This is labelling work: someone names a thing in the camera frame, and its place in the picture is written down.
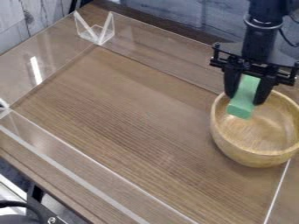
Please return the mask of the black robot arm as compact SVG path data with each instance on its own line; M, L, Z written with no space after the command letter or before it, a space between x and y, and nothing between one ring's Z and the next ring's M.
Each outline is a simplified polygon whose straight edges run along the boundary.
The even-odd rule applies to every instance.
M224 93L228 98L238 90L240 75L260 79L253 93L252 104L265 102L273 86L292 86L299 75L299 60L281 52L276 46L276 35L284 42L299 48L282 32L284 17L299 10L299 0L248 0L242 21L245 35L237 43L214 43L209 65L224 73Z

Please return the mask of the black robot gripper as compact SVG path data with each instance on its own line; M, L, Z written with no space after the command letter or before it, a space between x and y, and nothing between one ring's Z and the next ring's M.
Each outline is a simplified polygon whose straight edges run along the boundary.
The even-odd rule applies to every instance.
M276 34L282 35L281 21L244 21L246 30L241 42L214 43L209 65L224 74L224 92L232 98L242 73L256 77L253 104L265 102L274 85L292 86L299 73L296 60L276 48Z

